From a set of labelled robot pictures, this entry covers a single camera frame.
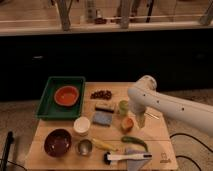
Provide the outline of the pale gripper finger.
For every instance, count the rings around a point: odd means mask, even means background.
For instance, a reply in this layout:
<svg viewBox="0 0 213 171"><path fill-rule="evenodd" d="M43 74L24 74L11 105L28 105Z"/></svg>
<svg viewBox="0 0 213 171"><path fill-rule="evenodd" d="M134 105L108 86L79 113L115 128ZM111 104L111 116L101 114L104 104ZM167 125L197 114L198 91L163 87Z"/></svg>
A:
<svg viewBox="0 0 213 171"><path fill-rule="evenodd" d="M136 115L136 121L139 128L143 128L145 126L145 120L146 120L146 117L144 113L140 113Z"/></svg>

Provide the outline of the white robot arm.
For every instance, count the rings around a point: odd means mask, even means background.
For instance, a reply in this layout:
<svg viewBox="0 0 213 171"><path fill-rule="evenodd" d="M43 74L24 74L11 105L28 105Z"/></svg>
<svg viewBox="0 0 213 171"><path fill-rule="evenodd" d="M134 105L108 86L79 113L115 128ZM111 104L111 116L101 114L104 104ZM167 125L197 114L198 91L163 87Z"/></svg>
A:
<svg viewBox="0 0 213 171"><path fill-rule="evenodd" d="M157 82L150 75L142 76L128 88L130 110L135 115L151 107L213 137L213 106L165 95L156 88Z"/></svg>

